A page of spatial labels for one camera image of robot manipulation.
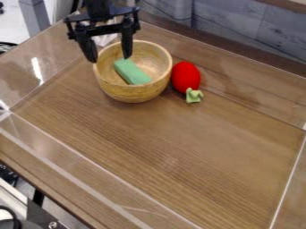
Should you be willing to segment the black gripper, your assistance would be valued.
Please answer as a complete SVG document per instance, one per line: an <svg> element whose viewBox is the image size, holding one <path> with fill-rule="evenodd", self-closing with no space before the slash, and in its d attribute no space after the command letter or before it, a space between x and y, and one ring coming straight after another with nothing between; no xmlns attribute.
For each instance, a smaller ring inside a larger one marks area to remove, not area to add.
<svg viewBox="0 0 306 229"><path fill-rule="evenodd" d="M122 32L122 50L126 59L133 54L133 34L141 28L138 6L115 6L111 0L86 0L86 10L70 15L63 22L69 29L69 39L77 40L86 55L86 59L95 63L98 59L97 43L94 36ZM107 22L122 16L119 24L97 26L99 22Z"/></svg>

